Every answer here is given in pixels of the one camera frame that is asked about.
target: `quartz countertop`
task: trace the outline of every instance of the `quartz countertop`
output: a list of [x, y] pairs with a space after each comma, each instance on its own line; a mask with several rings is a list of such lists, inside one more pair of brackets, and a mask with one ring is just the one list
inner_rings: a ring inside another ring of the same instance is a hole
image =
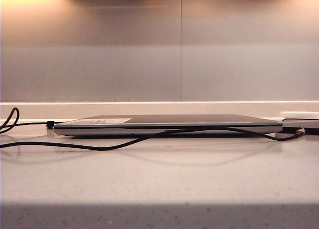
[[[43, 125], [0, 138], [95, 146], [130, 140], [59, 136]], [[106, 152], [5, 148], [1, 226], [317, 229], [319, 136], [158, 138]]]

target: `speckled countertop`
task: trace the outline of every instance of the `speckled countertop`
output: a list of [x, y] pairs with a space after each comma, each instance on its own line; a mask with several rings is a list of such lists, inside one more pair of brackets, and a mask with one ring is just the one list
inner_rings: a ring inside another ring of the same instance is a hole
[[[44, 126], [9, 141], [114, 145]], [[1, 152], [2, 229], [318, 229], [319, 136], [151, 139], [109, 152]]]

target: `cable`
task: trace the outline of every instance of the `cable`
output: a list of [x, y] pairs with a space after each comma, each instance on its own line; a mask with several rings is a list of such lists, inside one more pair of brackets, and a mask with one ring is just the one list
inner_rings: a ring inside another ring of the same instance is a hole
[[[16, 112], [16, 118], [14, 120], [13, 124], [9, 124], [9, 121], [11, 120], [14, 112]], [[0, 126], [0, 130], [3, 128], [7, 128], [6, 130], [0, 131], [0, 134], [8, 132], [9, 130], [13, 129], [16, 126], [23, 126], [23, 125], [34, 125], [34, 124], [46, 124], [46, 127], [49, 129], [52, 129], [55, 123], [62, 123], [62, 122], [54, 122], [54, 121], [47, 121], [47, 122], [29, 122], [29, 123], [17, 123], [20, 117], [20, 111], [17, 107], [14, 107], [6, 121], [3, 123], [3, 125]]]
[[234, 132], [240, 132], [240, 133], [248, 133], [248, 134], [252, 134], [252, 135], [258, 135], [261, 137], [265, 137], [265, 138], [275, 140], [275, 141], [287, 141], [287, 140], [291, 140], [294, 138], [299, 138], [299, 137], [305, 135], [305, 133], [306, 133], [304, 128], [300, 128], [295, 132], [294, 135], [291, 135], [288, 137], [273, 137], [270, 135], [266, 135], [266, 134], [262, 134], [262, 133], [258, 133], [258, 132], [254, 132], [254, 131], [232, 128], [232, 127], [201, 126], [201, 127], [196, 127], [196, 128], [167, 130], [167, 131], [163, 131], [160, 133], [149, 134], [149, 135], [131, 140], [131, 141], [126, 142], [126, 143], [122, 143], [122, 144], [118, 144], [118, 145], [114, 145], [114, 146], [106, 146], [106, 147], [95, 147], [95, 146], [86, 146], [86, 145], [78, 145], [78, 144], [70, 144], [70, 143], [24, 141], [24, 142], [13, 142], [13, 143], [2, 144], [2, 145], [0, 145], [0, 148], [7, 148], [7, 147], [13, 147], [13, 146], [19, 146], [19, 145], [41, 145], [41, 146], [53, 146], [53, 147], [79, 148], [79, 149], [88, 149], [88, 150], [96, 150], [96, 151], [109, 151], [109, 150], [114, 150], [114, 149], [118, 149], [118, 148], [123, 148], [123, 147], [129, 146], [129, 145], [132, 145], [132, 144], [135, 144], [135, 143], [138, 143], [138, 142], [150, 139], [150, 138], [159, 138], [159, 137], [172, 135], [172, 134], [176, 134], [176, 133], [200, 132], [200, 131], [207, 131], [207, 130], [226, 130], [226, 131], [234, 131]]
[[[12, 118], [14, 112], [16, 112], [16, 118], [15, 118], [14, 123], [13, 123], [12, 125], [7, 125], [7, 124], [9, 123], [9, 121], [11, 120], [11, 118]], [[19, 109], [18, 109], [17, 107], [14, 107], [14, 108], [11, 110], [11, 112], [10, 112], [8, 118], [6, 119], [6, 121], [3, 123], [3, 125], [0, 126], [0, 130], [3, 129], [3, 128], [5, 128], [5, 127], [8, 127], [8, 128], [5, 129], [5, 130], [3, 130], [3, 131], [0, 131], [0, 134], [1, 134], [1, 133], [8, 132], [9, 130], [13, 129], [13, 127], [15, 127], [16, 123], [18, 122], [19, 117], [20, 117]]]

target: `backsplash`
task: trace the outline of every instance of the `backsplash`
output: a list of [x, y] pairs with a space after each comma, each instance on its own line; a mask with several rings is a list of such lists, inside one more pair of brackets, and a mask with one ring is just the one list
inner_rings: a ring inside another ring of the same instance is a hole
[[319, 0], [1, 0], [2, 102], [318, 100]]

